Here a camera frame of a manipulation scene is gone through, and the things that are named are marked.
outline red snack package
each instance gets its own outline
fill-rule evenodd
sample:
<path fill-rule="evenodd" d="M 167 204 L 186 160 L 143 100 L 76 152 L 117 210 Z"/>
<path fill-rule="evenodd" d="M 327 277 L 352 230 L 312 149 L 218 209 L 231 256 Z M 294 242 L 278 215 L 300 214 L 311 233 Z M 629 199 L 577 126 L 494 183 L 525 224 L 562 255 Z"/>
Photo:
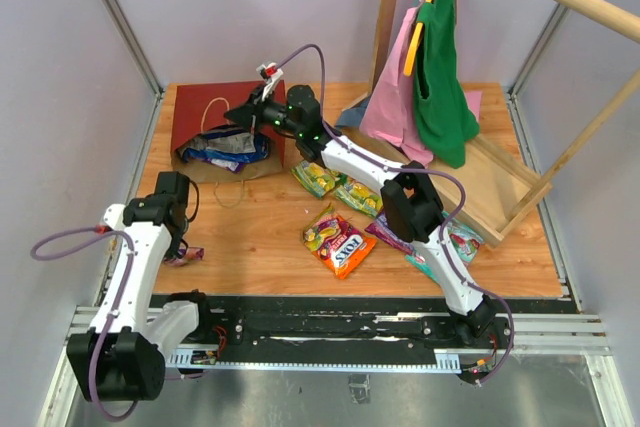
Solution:
<path fill-rule="evenodd" d="M 304 228 L 302 241 L 336 277 L 345 279 L 371 252 L 377 239 L 363 235 L 329 205 Z"/>

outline hanger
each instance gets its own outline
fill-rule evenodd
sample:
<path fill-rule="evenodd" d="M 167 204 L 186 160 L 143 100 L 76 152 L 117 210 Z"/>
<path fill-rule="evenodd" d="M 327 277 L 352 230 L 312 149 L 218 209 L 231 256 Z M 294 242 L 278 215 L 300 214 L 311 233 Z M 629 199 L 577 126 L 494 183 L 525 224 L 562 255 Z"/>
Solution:
<path fill-rule="evenodd" d="M 433 3 L 433 0 L 425 0 L 425 3 Z M 411 75 L 413 72 L 413 66 L 416 63 L 416 54 L 418 52 L 418 46 L 420 45 L 420 40 L 422 39 L 422 31 L 424 30 L 424 24 L 422 22 L 417 22 L 416 27 L 413 30 L 413 36 L 411 37 L 411 42 L 409 43 L 409 50 L 407 50 L 407 59 L 404 63 L 403 73 L 407 77 Z"/>

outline wooden tabletop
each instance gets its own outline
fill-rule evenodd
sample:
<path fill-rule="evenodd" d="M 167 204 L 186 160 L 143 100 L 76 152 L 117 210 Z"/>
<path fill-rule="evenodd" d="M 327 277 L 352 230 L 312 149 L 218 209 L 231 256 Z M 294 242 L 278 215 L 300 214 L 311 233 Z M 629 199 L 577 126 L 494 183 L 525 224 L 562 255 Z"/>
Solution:
<path fill-rule="evenodd" d="M 139 195 L 153 192 L 158 172 L 171 170 L 169 144 L 177 85 L 169 86 L 145 165 Z M 498 84 L 467 84 L 482 90 L 481 130 L 492 141 L 520 158 L 517 141 Z M 333 123 L 340 111 L 366 90 L 364 83 L 327 86 L 325 118 Z M 287 141 L 286 170 L 241 184 L 200 185 L 200 211 L 186 240 L 205 248 L 202 261 L 182 267 L 162 265 L 155 292 L 199 289 L 209 294 L 245 295 L 363 295 L 437 296 L 436 283 L 409 264 L 403 254 L 383 242 L 346 280 L 337 279 L 300 240 L 302 228 L 329 202 L 356 227 L 371 219 L 330 195 L 315 199 L 289 169 L 301 160 L 293 141 Z M 191 195 L 193 209 L 195 196 Z M 505 296 L 558 297 L 560 284 L 537 211 L 496 249 L 483 246 L 470 266 L 481 286 Z"/>

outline wooden clothes rack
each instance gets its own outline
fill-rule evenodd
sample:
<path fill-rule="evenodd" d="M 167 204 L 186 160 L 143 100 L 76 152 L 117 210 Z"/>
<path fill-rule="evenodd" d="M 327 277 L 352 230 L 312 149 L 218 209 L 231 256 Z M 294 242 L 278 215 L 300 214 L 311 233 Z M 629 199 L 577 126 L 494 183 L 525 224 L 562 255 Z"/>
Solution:
<path fill-rule="evenodd" d="M 555 0 L 556 2 L 581 13 L 599 24 L 618 32 L 619 34 L 640 43 L 640 17 L 627 12 L 605 0 Z M 378 15 L 378 23 L 376 26 L 376 36 L 374 42 L 373 63 L 369 81 L 369 92 L 373 91 L 380 74 L 386 63 L 387 53 L 391 42 L 391 28 L 393 24 L 393 14 L 395 11 L 396 0 L 381 0 Z M 467 155 L 471 149 L 478 155 L 474 162 L 482 162 L 484 167 L 490 165 L 494 172 L 498 173 L 497 183 L 508 185 L 511 188 L 510 194 L 522 195 L 523 185 L 526 186 L 524 194 L 509 205 L 505 205 L 500 199 L 494 195 L 493 199 L 483 199 L 482 193 L 474 193 L 479 198 L 469 198 L 473 203 L 469 209 L 463 210 L 461 219 L 469 223 L 478 230 L 489 244 L 497 245 L 502 239 L 520 222 L 522 218 L 542 200 L 544 195 L 551 189 L 551 180 L 562 169 L 565 164 L 589 141 L 589 139 L 598 131 L 598 129 L 622 106 L 631 95 L 640 87 L 640 69 L 638 69 L 630 79 L 616 92 L 607 105 L 600 111 L 598 115 L 585 127 L 585 129 L 574 139 L 567 149 L 558 157 L 553 165 L 542 175 L 539 175 L 530 169 L 523 170 L 517 163 L 509 159 L 506 152 L 501 152 L 497 146 L 487 142 L 482 137 L 473 139 L 467 143 Z M 390 144 L 384 141 L 368 138 L 362 134 L 354 133 L 357 142 L 363 146 L 376 151 L 382 155 L 391 156 L 394 160 L 406 160 L 403 154 L 396 151 Z M 482 167 L 475 168 L 463 166 L 460 169 L 448 169 L 446 165 L 438 163 L 431 164 L 431 168 L 435 170 L 445 170 L 458 176 L 465 183 L 469 180 L 473 183 L 475 180 L 479 185 L 486 185 L 486 178 L 479 180 L 478 175 L 487 170 Z M 446 182 L 440 183 L 434 181 L 441 197 L 445 202 L 445 207 L 457 203 L 457 193 L 450 191 L 451 187 Z M 494 194 L 501 195 L 501 187 L 494 189 Z M 500 218 L 489 219 L 491 209 L 503 209 L 503 215 Z"/>

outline floor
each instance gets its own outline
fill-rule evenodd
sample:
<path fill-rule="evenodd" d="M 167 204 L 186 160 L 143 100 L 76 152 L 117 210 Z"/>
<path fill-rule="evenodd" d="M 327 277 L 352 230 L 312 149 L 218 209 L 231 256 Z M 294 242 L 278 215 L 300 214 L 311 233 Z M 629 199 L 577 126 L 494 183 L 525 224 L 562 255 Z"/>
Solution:
<path fill-rule="evenodd" d="M 481 130 L 492 141 L 520 158 L 502 90 L 497 84 L 467 84 L 482 90 Z M 171 170 L 169 144 L 176 95 L 170 85 L 153 136 L 139 195 L 153 191 L 158 172 Z M 365 92 L 366 84 L 329 84 L 325 117 L 333 123 L 340 111 Z M 241 184 L 200 185 L 200 213 L 186 240 L 205 248 L 204 260 L 182 267 L 162 265 L 154 291 L 170 293 L 199 289 L 209 294 L 437 296 L 440 288 L 409 264 L 403 255 L 379 242 L 371 255 L 348 277 L 338 280 L 302 245 L 301 229 L 330 200 L 317 200 L 289 173 L 300 156 L 287 141 L 286 170 Z M 333 202 L 356 227 L 371 220 Z M 503 296 L 558 297 L 561 287 L 537 211 L 496 249 L 483 246 L 470 266 L 477 283 Z"/>
<path fill-rule="evenodd" d="M 108 404 L 114 413 L 124 407 Z M 68 427 L 113 425 L 76 397 Z M 511 358 L 481 389 L 454 375 L 215 370 L 166 382 L 123 427 L 491 425 L 601 427 L 604 420 L 584 358 Z"/>

